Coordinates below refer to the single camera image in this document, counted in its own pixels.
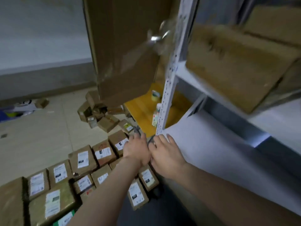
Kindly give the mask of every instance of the forearm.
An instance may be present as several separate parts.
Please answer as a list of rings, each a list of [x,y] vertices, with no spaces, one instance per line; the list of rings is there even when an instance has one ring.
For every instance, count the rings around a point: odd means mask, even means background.
[[[124,158],[79,208],[70,226],[114,225],[127,191],[140,168],[140,162]]]
[[[301,225],[301,217],[249,190],[186,164],[176,182],[228,226]]]

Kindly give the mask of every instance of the white shelf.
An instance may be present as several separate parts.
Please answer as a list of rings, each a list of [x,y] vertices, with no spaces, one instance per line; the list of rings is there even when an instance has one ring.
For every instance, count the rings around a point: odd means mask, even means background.
[[[301,183],[204,110],[162,133],[175,139],[187,162],[301,215]]]
[[[176,75],[301,155],[301,99],[247,115],[179,62]]]

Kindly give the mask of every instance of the person's right hand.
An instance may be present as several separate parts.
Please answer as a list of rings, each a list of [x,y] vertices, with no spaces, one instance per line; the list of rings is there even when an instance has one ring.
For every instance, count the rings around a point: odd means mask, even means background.
[[[155,171],[165,178],[175,180],[183,166],[187,164],[175,140],[167,134],[155,136],[154,142],[149,143],[148,148],[153,156],[151,164]]]

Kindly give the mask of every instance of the hand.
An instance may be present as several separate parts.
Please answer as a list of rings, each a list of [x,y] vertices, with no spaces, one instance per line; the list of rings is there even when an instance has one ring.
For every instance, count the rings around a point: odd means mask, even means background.
[[[135,133],[129,137],[129,141],[123,147],[124,158],[134,158],[139,160],[141,166],[145,166],[151,159],[151,153],[148,149],[145,133]]]
[[[155,136],[154,142],[148,145],[153,156],[151,164],[156,172],[165,178],[176,179],[182,167],[187,164],[175,140],[167,134],[167,139],[164,135]]]

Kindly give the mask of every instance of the pile of boxes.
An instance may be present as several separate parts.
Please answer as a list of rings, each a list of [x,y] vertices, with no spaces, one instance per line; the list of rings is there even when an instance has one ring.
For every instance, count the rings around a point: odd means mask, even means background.
[[[72,152],[68,159],[28,178],[18,178],[0,187],[0,217],[3,225],[66,225],[76,209],[114,170],[129,141],[120,130],[92,147]],[[146,165],[133,180],[128,197],[134,210],[149,201],[147,192],[159,184]]]
[[[86,101],[79,107],[77,113],[83,122],[87,122],[91,128],[99,127],[109,133],[117,125],[128,134],[134,128],[126,120],[119,121],[113,115],[128,114],[123,105],[107,107],[99,99],[97,90],[89,91],[86,94]]]

